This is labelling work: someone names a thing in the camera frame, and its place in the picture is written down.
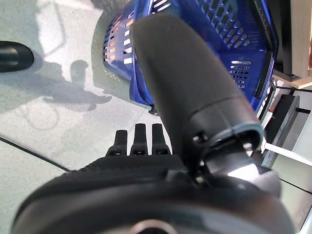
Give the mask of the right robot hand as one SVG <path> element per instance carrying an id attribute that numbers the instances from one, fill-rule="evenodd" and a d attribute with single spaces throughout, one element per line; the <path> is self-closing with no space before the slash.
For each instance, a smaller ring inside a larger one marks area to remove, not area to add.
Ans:
<path id="1" fill-rule="evenodd" d="M 130 30 L 162 123 L 116 132 L 105 157 L 45 183 L 14 234 L 293 234 L 278 174 L 248 151 L 264 131 L 227 69 L 184 21 L 160 13 Z"/>

